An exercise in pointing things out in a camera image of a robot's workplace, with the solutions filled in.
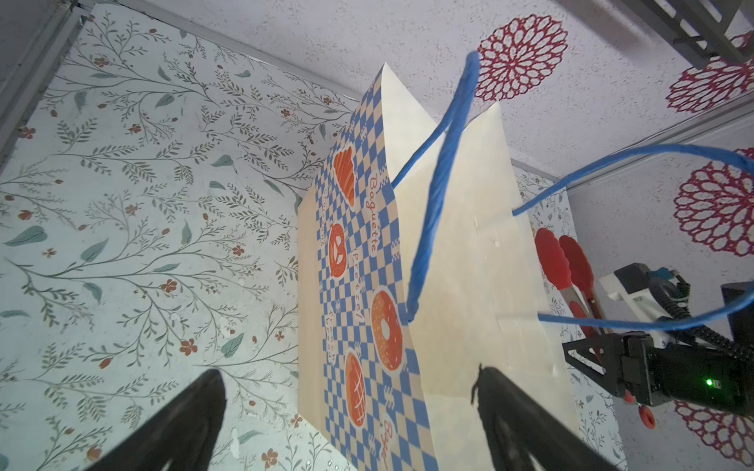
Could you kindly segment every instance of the floral wallpaper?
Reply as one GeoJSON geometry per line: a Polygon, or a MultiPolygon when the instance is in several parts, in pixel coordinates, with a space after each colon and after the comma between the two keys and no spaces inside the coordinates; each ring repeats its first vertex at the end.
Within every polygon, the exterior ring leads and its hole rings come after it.
{"type": "Polygon", "coordinates": [[[296,213],[355,102],[97,5],[0,176],[0,469],[84,469],[207,368],[222,469],[348,469],[296,413],[296,213]]]}
{"type": "MultiPolygon", "coordinates": [[[[536,194],[540,194],[553,184],[550,180],[525,170],[514,168],[513,171],[518,181],[519,193],[524,201],[531,200],[536,194]]],[[[527,214],[532,224],[532,232],[536,232],[539,228],[546,228],[558,238],[562,235],[577,238],[568,195],[565,191],[539,203],[527,214]]],[[[562,295],[547,280],[544,272],[542,272],[542,282],[553,313],[558,316],[572,316],[562,295]]],[[[560,337],[567,342],[584,338],[584,333],[578,326],[562,325],[560,337]]],[[[618,420],[615,417],[613,396],[594,384],[584,373],[570,365],[568,369],[571,372],[571,385],[581,439],[619,469],[627,469],[623,440],[618,431],[618,420]]]]}

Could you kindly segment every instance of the blue rope handle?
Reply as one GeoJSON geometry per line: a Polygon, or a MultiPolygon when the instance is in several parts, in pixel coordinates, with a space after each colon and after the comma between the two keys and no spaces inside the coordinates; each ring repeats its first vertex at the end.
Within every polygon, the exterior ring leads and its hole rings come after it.
{"type": "MultiPolygon", "coordinates": [[[[703,147],[700,145],[683,145],[683,144],[658,144],[647,145],[646,147],[630,148],[625,151],[620,151],[607,157],[603,157],[596,162],[587,165],[584,168],[576,170],[570,175],[565,176],[562,180],[558,181],[545,191],[524,203],[520,207],[513,210],[513,215],[518,216],[536,206],[543,200],[551,197],[560,190],[563,190],[567,185],[584,178],[585,176],[603,169],[623,159],[633,157],[635,155],[645,154],[662,154],[665,152],[675,152],[680,154],[692,154],[699,155],[714,161],[724,162],[725,164],[732,165],[733,167],[741,169],[741,171],[754,176],[754,159],[747,158],[741,154],[733,151],[728,151],[721,148],[703,147]]],[[[727,306],[715,309],[711,312],[702,314],[700,316],[686,319],[686,320],[674,320],[666,323],[641,323],[641,322],[627,322],[622,320],[604,320],[604,319],[584,319],[576,317],[561,317],[554,316],[552,314],[539,314],[539,320],[546,323],[559,323],[559,324],[575,324],[577,326],[588,327],[602,327],[605,329],[631,329],[631,330],[683,330],[690,329],[691,327],[702,326],[711,320],[726,317],[734,312],[744,309],[749,304],[754,303],[754,282],[749,284],[748,289],[740,296],[735,302],[728,304],[727,306]]]]}
{"type": "Polygon", "coordinates": [[[474,100],[474,91],[477,88],[479,80],[479,54],[474,51],[466,56],[466,66],[461,80],[458,82],[458,88],[455,90],[453,100],[445,112],[445,116],[440,124],[434,130],[429,139],[414,152],[398,176],[393,181],[393,186],[400,183],[406,176],[409,169],[429,148],[430,145],[443,133],[445,128],[448,129],[448,135],[437,156],[437,166],[434,168],[432,181],[429,184],[429,198],[427,202],[427,211],[425,213],[424,224],[421,227],[421,237],[419,238],[419,247],[416,250],[414,263],[411,265],[411,279],[409,281],[409,295],[406,299],[408,310],[408,321],[412,322],[416,317],[419,309],[419,296],[427,281],[427,272],[429,271],[429,262],[432,258],[432,248],[434,238],[437,235],[437,227],[440,225],[440,217],[443,214],[445,205],[445,193],[448,189],[450,180],[450,171],[453,168],[455,153],[458,150],[458,143],[461,141],[466,125],[466,118],[471,109],[471,102],[474,100]]]}

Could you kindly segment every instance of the metal frame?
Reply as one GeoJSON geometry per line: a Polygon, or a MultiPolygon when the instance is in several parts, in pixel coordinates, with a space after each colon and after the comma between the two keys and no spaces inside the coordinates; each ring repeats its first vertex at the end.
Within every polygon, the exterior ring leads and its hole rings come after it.
{"type": "Polygon", "coordinates": [[[56,12],[26,50],[18,69],[3,88],[0,96],[0,170],[13,150],[19,124],[34,111],[61,56],[78,33],[81,17],[86,14],[78,7],[56,12]]]}
{"type": "Polygon", "coordinates": [[[725,37],[725,32],[743,0],[711,2],[720,15],[720,20],[716,20],[699,0],[667,0],[675,10],[672,16],[655,0],[622,2],[697,69],[704,69],[710,59],[716,56],[731,63],[745,63],[754,53],[754,42],[751,40],[741,47],[736,47],[725,37]],[[697,34],[687,32],[683,21],[697,34]]]}

